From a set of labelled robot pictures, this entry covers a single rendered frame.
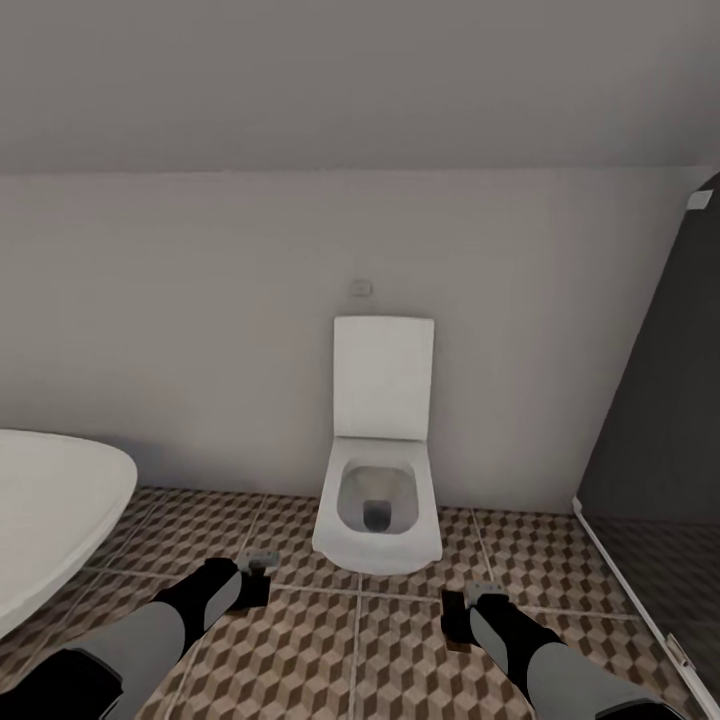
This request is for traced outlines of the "mousetrap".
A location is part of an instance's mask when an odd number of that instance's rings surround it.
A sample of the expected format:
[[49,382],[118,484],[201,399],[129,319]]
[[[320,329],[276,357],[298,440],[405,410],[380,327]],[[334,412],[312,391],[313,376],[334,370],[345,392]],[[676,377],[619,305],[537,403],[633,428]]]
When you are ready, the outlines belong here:
[[[266,572],[265,568],[252,568],[251,569],[251,577],[259,577],[261,575],[264,575]],[[227,611],[224,616],[228,617],[239,617],[239,618],[247,618],[249,609],[243,609],[243,611]]]
[[[448,609],[465,609],[466,598],[463,592],[442,590],[442,605],[443,613],[445,614]],[[463,652],[470,654],[472,652],[470,643],[453,643],[450,640],[450,634],[445,635],[447,641],[447,649],[449,651]]]

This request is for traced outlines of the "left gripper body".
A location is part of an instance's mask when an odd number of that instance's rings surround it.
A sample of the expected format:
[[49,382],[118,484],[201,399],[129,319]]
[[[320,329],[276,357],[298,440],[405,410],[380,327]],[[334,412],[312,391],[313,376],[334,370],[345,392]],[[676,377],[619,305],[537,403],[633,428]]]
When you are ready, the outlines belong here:
[[264,575],[251,577],[251,575],[242,574],[242,579],[244,584],[240,600],[230,610],[243,611],[243,609],[266,607],[269,598],[270,577]]

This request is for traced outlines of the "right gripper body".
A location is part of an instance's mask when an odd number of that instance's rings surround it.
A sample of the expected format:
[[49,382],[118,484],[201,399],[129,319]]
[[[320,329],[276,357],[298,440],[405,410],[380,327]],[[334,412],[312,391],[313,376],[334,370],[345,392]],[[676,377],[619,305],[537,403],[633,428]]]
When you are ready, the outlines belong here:
[[448,635],[453,643],[470,643],[477,647],[480,644],[476,642],[476,638],[470,628],[470,611],[471,609],[448,609]]

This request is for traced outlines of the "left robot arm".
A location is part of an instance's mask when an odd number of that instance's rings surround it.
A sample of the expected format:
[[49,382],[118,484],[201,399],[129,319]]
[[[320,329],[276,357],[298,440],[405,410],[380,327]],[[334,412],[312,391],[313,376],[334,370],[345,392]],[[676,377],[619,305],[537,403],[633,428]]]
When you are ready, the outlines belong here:
[[[120,621],[78,637],[34,664],[0,695],[0,720],[134,720],[177,661],[227,611],[266,607],[274,549],[205,559]],[[240,597],[241,596],[241,597]]]

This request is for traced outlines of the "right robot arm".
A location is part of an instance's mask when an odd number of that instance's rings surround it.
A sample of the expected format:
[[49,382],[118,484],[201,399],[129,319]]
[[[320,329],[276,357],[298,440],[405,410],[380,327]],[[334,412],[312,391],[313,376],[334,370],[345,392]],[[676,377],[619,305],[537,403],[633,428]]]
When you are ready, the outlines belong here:
[[482,647],[541,720],[685,720],[652,691],[561,643],[508,602],[501,582],[466,580],[465,609],[440,616],[453,643]]

